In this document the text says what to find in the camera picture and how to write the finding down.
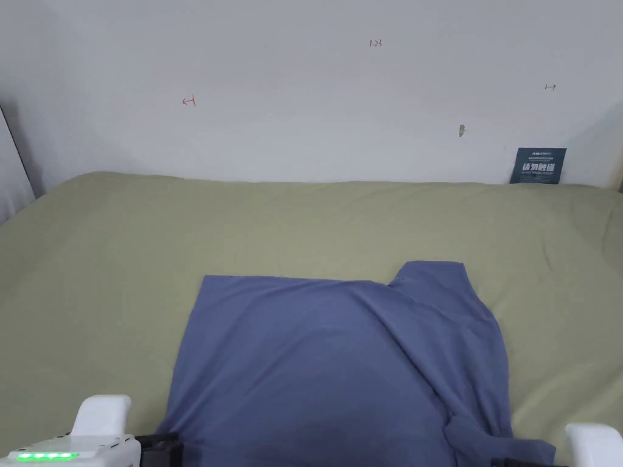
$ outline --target wall mark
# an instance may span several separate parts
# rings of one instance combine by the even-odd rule
[[[192,103],[193,103],[193,105],[194,105],[195,107],[197,107],[197,105],[196,105],[196,104],[195,104],[195,102],[194,102],[194,94],[193,94],[193,98],[192,98],[192,99],[182,99],[182,104],[184,104],[184,105],[188,105],[188,103],[189,103],[189,102],[192,102]]]

